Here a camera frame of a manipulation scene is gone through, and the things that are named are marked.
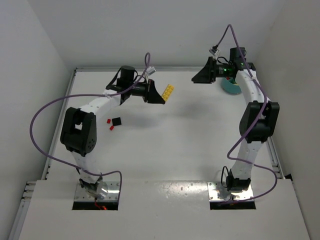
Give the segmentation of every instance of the black square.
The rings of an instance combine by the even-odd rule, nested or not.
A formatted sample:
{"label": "black square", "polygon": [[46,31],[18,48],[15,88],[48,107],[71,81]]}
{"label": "black square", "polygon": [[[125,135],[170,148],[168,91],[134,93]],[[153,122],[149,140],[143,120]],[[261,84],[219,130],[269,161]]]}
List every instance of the black square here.
{"label": "black square", "polygon": [[113,126],[121,125],[121,118],[120,117],[112,118],[112,125]]}

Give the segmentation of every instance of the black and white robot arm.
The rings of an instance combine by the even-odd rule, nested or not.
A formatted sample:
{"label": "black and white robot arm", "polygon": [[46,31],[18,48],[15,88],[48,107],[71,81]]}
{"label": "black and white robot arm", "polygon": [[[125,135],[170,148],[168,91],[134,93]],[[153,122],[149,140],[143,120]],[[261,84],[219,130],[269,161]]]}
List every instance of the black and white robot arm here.
{"label": "black and white robot arm", "polygon": [[[241,47],[240,49],[242,54],[245,55],[245,48]],[[216,78],[229,77],[235,80],[247,104],[239,124],[241,136],[244,135],[254,122],[265,101],[263,93],[253,80],[255,79],[255,81],[259,83],[256,68],[251,62],[249,62],[248,65],[253,78],[249,75],[239,50],[235,47],[230,49],[229,64],[217,64],[217,60],[209,57],[204,68],[192,78],[192,81],[197,84],[211,84],[216,81]],[[270,99],[267,98],[266,108],[262,113],[263,116],[240,144],[237,158],[245,160],[246,162],[235,161],[226,178],[226,188],[228,191],[242,192],[249,188],[251,183],[251,170],[258,151],[264,142],[267,141],[268,137],[273,135],[279,109],[280,107],[277,102],[271,102]]]}
{"label": "black and white robot arm", "polygon": [[60,141],[71,152],[76,164],[80,167],[80,184],[87,192],[99,198],[101,176],[99,174],[97,159],[93,157],[93,150],[97,143],[97,121],[111,109],[123,104],[131,95],[140,96],[148,104],[165,104],[168,88],[160,96],[152,79],[145,79],[136,83],[137,71],[131,66],[122,66],[116,76],[106,86],[103,92],[105,97],[97,97],[86,105],[78,108],[69,107],[66,110]]}

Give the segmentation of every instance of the blue bowl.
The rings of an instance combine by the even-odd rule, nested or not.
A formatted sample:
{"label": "blue bowl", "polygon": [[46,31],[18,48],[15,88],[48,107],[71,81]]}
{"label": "blue bowl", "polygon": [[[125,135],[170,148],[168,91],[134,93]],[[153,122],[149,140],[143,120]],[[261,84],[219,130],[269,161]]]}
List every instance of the blue bowl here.
{"label": "blue bowl", "polygon": [[233,78],[230,78],[229,80],[227,80],[226,78],[223,78],[221,81],[221,87],[228,94],[236,95],[241,93],[241,89],[239,85],[234,81]]}

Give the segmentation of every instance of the white wall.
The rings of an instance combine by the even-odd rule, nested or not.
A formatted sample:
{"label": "white wall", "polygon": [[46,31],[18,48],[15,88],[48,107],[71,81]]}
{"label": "white wall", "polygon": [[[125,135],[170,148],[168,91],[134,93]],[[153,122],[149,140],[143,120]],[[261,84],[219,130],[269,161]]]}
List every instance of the white wall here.
{"label": "white wall", "polygon": [[[27,0],[0,1],[0,240],[7,239],[26,181],[45,157],[29,139],[42,105],[65,94],[70,74]],[[35,136],[48,150],[61,105],[42,114]]]}
{"label": "white wall", "polygon": [[[255,59],[285,0],[28,1],[72,69],[141,66],[146,51],[155,66],[203,66],[229,23]],[[228,33],[222,53],[234,46]]]}
{"label": "white wall", "polygon": [[274,138],[314,240],[320,239],[320,1],[288,0],[256,62],[280,104]]}

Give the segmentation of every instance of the yellow toy brick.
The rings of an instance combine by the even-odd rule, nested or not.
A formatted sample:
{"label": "yellow toy brick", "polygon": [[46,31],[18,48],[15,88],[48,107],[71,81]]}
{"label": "yellow toy brick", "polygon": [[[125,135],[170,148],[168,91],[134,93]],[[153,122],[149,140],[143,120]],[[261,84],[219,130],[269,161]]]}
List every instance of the yellow toy brick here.
{"label": "yellow toy brick", "polygon": [[166,89],[164,90],[163,94],[162,94],[162,98],[164,101],[167,101],[168,98],[170,97],[171,93],[173,92],[173,90],[175,89],[174,86],[172,86],[171,84],[168,84],[168,86],[166,86]]}

